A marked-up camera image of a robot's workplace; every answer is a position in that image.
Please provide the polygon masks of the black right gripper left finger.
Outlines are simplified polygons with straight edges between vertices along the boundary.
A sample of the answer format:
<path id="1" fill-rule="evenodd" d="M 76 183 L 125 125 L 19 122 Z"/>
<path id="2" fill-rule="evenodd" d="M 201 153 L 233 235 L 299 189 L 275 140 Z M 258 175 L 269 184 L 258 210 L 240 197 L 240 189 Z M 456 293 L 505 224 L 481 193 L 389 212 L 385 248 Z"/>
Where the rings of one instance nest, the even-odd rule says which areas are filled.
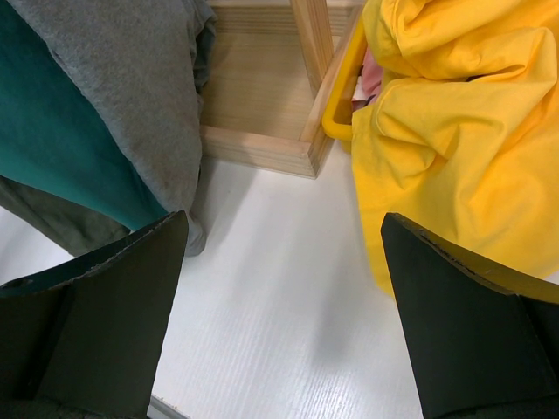
<path id="1" fill-rule="evenodd" d="M 188 228 L 175 212 L 2 286 L 2 417 L 147 416 Z"/>

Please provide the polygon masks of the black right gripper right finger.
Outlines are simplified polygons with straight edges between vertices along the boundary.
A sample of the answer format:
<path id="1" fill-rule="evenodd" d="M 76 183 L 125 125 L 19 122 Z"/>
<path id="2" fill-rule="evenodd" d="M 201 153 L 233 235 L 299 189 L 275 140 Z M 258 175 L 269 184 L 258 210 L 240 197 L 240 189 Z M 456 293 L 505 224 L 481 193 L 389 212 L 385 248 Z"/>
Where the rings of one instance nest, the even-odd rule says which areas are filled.
<path id="1" fill-rule="evenodd" d="M 424 417 L 557 417 L 557 285 L 397 213 L 381 234 Z"/>

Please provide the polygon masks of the olive green shorts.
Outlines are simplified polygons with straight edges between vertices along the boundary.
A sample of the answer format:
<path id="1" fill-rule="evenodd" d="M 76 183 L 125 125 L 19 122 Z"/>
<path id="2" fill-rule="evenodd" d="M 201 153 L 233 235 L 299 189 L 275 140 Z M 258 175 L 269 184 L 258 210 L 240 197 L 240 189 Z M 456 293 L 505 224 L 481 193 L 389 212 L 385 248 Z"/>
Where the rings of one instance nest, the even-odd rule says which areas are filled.
<path id="1" fill-rule="evenodd" d="M 1 206 L 75 258 L 130 234 L 130 229 L 95 210 L 5 177 Z"/>

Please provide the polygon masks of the yellow shorts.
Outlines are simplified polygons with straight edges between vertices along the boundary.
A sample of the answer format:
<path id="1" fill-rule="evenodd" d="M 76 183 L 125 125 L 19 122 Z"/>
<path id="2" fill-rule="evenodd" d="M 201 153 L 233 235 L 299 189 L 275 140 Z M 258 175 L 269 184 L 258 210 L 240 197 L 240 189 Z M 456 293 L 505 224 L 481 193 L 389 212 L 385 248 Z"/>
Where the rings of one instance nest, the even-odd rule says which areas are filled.
<path id="1" fill-rule="evenodd" d="M 383 68 L 353 116 L 352 167 L 377 286 L 396 212 L 537 278 L 558 272 L 558 4 L 369 1 Z"/>

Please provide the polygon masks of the teal green shorts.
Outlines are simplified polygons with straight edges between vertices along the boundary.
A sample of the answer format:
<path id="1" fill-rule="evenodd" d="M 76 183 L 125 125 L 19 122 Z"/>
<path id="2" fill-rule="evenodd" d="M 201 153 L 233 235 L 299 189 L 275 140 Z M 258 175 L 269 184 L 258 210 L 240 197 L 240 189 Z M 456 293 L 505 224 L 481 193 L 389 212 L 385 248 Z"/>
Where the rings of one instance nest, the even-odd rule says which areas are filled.
<path id="1" fill-rule="evenodd" d="M 1 174 L 131 230 L 167 215 L 46 43 L 1 3 Z"/>

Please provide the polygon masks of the pink floral shorts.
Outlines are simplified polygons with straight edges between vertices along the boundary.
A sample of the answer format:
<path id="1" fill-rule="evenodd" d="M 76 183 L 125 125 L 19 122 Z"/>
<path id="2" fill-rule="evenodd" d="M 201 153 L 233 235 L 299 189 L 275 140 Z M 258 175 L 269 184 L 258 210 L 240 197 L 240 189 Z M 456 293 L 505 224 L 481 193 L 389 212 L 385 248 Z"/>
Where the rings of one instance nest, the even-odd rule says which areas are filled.
<path id="1" fill-rule="evenodd" d="M 353 112 L 374 103 L 378 99 L 382 90 L 382 81 L 383 68 L 375 61 L 370 50 L 367 49 L 351 100 Z"/>

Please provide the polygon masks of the grey shorts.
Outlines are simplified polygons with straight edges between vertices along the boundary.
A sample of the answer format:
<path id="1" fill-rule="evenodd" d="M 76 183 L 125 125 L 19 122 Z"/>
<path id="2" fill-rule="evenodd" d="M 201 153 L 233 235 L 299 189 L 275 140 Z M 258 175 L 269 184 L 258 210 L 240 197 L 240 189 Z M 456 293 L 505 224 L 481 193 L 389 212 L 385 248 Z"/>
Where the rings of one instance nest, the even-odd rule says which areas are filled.
<path id="1" fill-rule="evenodd" d="M 200 176 L 201 92 L 216 17 L 205 1 L 6 1 L 46 43 L 168 213 Z"/>

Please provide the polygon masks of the yellow plastic tray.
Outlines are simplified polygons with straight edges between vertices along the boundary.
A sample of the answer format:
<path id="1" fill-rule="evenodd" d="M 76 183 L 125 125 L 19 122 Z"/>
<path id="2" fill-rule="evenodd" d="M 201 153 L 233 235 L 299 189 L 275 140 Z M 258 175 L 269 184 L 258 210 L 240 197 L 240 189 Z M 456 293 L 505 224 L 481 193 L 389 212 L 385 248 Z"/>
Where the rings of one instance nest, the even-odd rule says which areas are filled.
<path id="1" fill-rule="evenodd" d="M 350 144 L 352 141 L 352 98 L 361 73 L 362 62 L 368 48 L 361 15 L 358 15 L 344 44 L 342 61 L 322 115 L 326 135 Z"/>

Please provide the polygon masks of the wooden clothes rack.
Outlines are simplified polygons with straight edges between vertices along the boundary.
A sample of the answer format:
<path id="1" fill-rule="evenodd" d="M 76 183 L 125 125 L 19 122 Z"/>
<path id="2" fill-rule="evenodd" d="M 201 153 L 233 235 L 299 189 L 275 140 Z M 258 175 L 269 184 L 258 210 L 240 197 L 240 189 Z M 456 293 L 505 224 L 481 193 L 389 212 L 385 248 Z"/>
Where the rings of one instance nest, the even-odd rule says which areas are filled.
<path id="1" fill-rule="evenodd" d="M 315 178 L 331 140 L 321 118 L 356 32 L 360 1 L 213 1 L 204 153 Z"/>

